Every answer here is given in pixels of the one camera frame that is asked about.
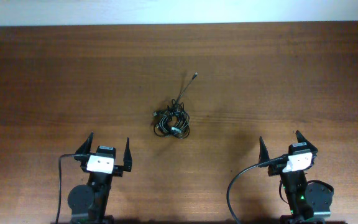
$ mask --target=black cable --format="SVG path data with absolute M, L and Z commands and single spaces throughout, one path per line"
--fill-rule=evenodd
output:
M 158 137 L 167 137 L 174 136 L 179 139 L 187 138 L 190 134 L 190 116 L 185 111 L 185 105 L 183 103 L 179 103 L 180 98 L 185 93 L 187 87 L 190 83 L 197 77 L 197 73 L 193 75 L 193 78 L 190 80 L 189 84 L 185 87 L 185 89 L 181 92 L 179 97 L 175 100 L 172 99 L 172 106 L 167 106 L 165 110 L 159 110 L 154 112 L 154 117 L 158 118 L 159 121 L 154 125 L 154 134 Z M 169 122 L 176 118 L 176 123 L 172 126 L 169 125 Z
M 283 202 L 288 203 L 288 202 L 286 202 L 284 200 L 283 195 L 281 194 L 281 187 L 282 186 L 283 186 L 283 182 L 280 180 L 280 185 L 278 186 L 278 194 L 280 194 L 280 198 L 281 198 L 281 200 L 283 200 Z
M 236 214 L 234 214 L 234 211 L 233 209 L 231 208 L 231 205 L 230 205 L 230 198 L 229 198 L 229 194 L 230 194 L 230 189 L 232 187 L 232 185 L 234 184 L 234 182 L 240 177 L 240 175 L 242 175 L 243 173 L 247 172 L 248 170 L 251 170 L 255 167 L 258 167 L 258 166 L 264 166 L 264 165 L 267 165 L 269 164 L 270 161 L 266 161 L 266 162 L 261 162 L 261 163 L 258 163 L 258 164 L 255 164 L 255 165 L 252 165 L 244 170 L 242 170 L 240 173 L 238 173 L 230 182 L 229 184 L 229 187 L 227 188 L 227 193 L 226 193 L 226 200 L 227 200 L 227 205 L 229 207 L 229 210 L 230 210 L 230 213 L 231 215 L 233 216 L 234 220 L 237 222 L 237 224 L 241 224 L 240 220 L 237 218 Z
M 282 159 L 285 159 L 286 157 L 285 156 L 280 156 L 280 157 L 277 157 L 277 158 L 274 158 L 274 159 L 271 159 L 269 161 L 266 161 L 266 162 L 260 162 L 258 164 L 255 164 L 255 165 L 252 165 L 244 170 L 242 170 L 240 173 L 238 173 L 230 182 L 229 184 L 229 187 L 227 188 L 227 193 L 226 193 L 226 201 L 227 201 L 227 206 L 229 207 L 229 210 L 230 210 L 230 213 L 231 215 L 233 216 L 234 220 L 237 222 L 237 224 L 241 224 L 240 220 L 237 218 L 236 214 L 234 214 L 234 211 L 233 209 L 231 208 L 231 205 L 230 205 L 230 198 L 229 198 L 229 194 L 230 194 L 230 189 L 232 187 L 232 185 L 234 184 L 234 182 L 245 172 L 247 172 L 248 170 L 251 170 L 255 167 L 258 167 L 258 166 L 266 166 L 266 165 L 270 165 L 274 162 L 277 162 L 279 160 L 282 160 Z
M 56 222 L 59 221 L 59 215 L 60 215 L 60 204 L 62 203 L 62 158 L 64 157 L 74 157 L 75 154 L 64 154 L 59 157 L 59 204 L 57 207 L 57 214 L 56 214 Z

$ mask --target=tangled earphone cable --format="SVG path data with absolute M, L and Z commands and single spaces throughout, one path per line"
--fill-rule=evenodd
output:
M 183 96 L 190 83 L 197 77 L 197 75 L 197 73 L 193 75 L 193 78 L 191 78 L 189 84 L 187 84 L 186 88 L 182 91 L 176 100 L 172 99 L 171 107 L 167 106 L 167 109 L 165 110 L 154 112 L 153 116 L 159 119 L 159 121 L 154 125 L 154 133 L 158 137 L 167 137 L 172 135 L 179 139 L 185 139 L 189 136 L 190 116 L 185 111 L 185 105 L 183 103 L 179 103 L 179 100 Z M 174 125 L 170 126 L 169 123 L 173 121 L 174 118 L 176 119 L 176 122 Z

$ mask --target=white wall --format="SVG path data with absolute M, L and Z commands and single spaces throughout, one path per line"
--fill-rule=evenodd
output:
M 358 0 L 0 0 L 0 26 L 358 20 Z

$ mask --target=wood grain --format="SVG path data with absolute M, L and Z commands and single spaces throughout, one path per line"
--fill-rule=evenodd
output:
M 188 139 L 154 136 L 152 113 L 184 95 Z M 118 220 L 220 222 L 226 189 L 258 160 L 286 153 L 299 129 L 318 149 L 308 179 L 336 189 L 331 220 L 358 223 L 358 22 L 0 28 L 0 223 L 50 223 L 57 159 L 91 131 L 93 150 L 126 137 L 131 173 L 114 179 Z M 63 162 L 69 191 L 88 176 Z M 244 221 L 289 209 L 278 177 L 257 169 L 231 193 Z

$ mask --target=wooden tabletop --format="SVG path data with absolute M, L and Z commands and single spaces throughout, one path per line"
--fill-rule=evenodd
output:
M 159 138 L 152 113 L 182 98 L 189 138 Z M 126 137 L 133 167 L 114 178 L 116 220 L 222 222 L 226 189 L 258 161 L 287 153 L 300 130 L 318 149 L 306 178 L 335 188 L 330 220 L 358 223 L 358 22 L 0 28 L 0 223 L 54 222 L 58 157 L 94 131 Z M 67 195 L 88 174 L 65 159 Z M 279 177 L 246 173 L 233 186 L 244 221 L 290 214 Z

